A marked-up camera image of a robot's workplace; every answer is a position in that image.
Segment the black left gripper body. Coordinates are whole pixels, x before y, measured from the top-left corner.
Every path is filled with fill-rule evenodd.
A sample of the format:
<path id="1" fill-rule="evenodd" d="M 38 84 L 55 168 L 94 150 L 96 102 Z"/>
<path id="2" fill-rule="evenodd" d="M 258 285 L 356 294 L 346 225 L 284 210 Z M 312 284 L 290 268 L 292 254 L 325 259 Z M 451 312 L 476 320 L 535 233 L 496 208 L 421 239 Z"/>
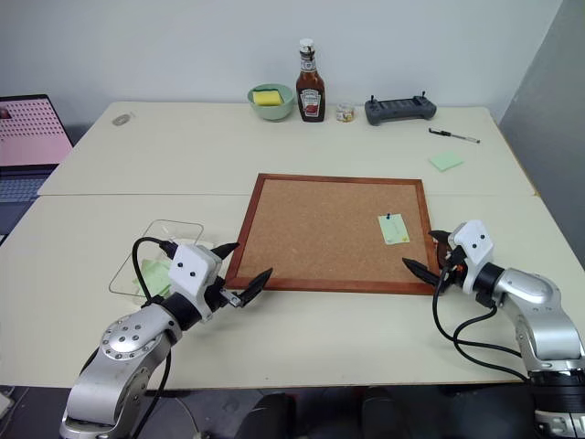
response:
<path id="1" fill-rule="evenodd" d="M 225 305 L 242 307 L 242 299 L 226 289 L 226 281 L 218 276 L 214 283 L 208 286 L 203 295 L 204 316 L 212 316 Z"/>

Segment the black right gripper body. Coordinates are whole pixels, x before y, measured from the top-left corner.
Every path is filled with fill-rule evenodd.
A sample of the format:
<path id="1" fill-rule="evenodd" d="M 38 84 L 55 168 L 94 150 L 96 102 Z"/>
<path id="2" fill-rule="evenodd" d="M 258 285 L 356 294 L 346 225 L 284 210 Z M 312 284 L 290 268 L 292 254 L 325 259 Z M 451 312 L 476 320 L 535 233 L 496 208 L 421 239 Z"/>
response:
<path id="1" fill-rule="evenodd" d="M 463 286 L 466 276 L 466 253 L 461 245 L 452 247 L 446 242 L 436 244 L 436 256 L 441 269 L 439 287 Z"/>

